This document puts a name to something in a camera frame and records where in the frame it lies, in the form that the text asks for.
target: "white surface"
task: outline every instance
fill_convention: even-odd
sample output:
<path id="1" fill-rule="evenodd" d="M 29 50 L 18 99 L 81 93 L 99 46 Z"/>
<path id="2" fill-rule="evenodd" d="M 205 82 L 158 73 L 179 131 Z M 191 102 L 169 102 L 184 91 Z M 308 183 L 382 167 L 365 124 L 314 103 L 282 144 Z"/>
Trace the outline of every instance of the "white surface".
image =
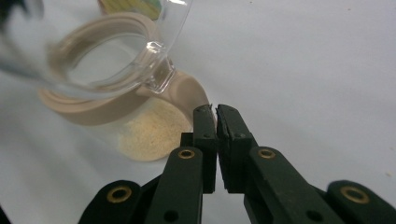
<path id="1" fill-rule="evenodd" d="M 394 1 L 197 0 L 171 58 L 312 185 L 349 179 L 396 206 L 395 40 Z M 0 204 L 14 223 L 77 223 L 102 186 L 144 184 L 164 162 L 123 158 L 0 76 Z M 203 223 L 249 223 L 220 175 Z"/>

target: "beige powder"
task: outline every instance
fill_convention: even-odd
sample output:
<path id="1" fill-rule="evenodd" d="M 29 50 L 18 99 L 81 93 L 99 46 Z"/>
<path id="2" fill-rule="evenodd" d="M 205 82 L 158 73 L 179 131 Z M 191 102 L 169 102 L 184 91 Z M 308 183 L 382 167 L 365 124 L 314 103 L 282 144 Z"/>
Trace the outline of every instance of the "beige powder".
<path id="1" fill-rule="evenodd" d="M 181 133 L 190 130 L 190 123 L 177 108 L 151 98 L 125 124 L 119 137 L 120 151 L 137 161 L 158 160 L 178 147 Z"/>

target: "clear plastic lid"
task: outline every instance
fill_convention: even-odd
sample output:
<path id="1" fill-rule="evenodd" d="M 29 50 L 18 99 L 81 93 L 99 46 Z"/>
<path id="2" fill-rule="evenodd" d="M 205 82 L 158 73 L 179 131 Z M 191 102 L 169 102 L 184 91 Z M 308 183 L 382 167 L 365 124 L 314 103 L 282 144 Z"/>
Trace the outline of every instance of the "clear plastic lid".
<path id="1" fill-rule="evenodd" d="M 191 0 L 9 0 L 0 69 L 62 94 L 98 99 L 139 85 L 162 92 Z"/>

